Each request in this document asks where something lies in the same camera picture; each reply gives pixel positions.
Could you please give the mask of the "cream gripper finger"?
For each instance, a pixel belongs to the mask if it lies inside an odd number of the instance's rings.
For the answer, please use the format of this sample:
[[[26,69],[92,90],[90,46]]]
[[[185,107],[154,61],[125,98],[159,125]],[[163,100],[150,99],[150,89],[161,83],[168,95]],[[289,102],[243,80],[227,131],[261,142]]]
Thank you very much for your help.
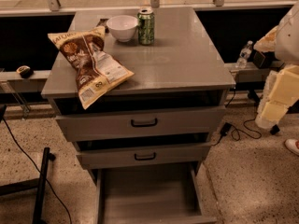
[[[253,48],[260,52],[273,52],[276,46],[277,29],[276,26],[272,28],[254,44]]]

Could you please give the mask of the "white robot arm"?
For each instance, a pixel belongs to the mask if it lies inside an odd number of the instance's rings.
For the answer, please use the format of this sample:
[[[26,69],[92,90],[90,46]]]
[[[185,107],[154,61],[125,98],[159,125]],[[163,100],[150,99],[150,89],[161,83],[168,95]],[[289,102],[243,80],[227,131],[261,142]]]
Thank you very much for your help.
[[[254,49],[273,51],[275,57],[285,63],[279,72],[269,73],[255,119],[258,127],[271,129],[299,100],[299,2],[256,42]]]

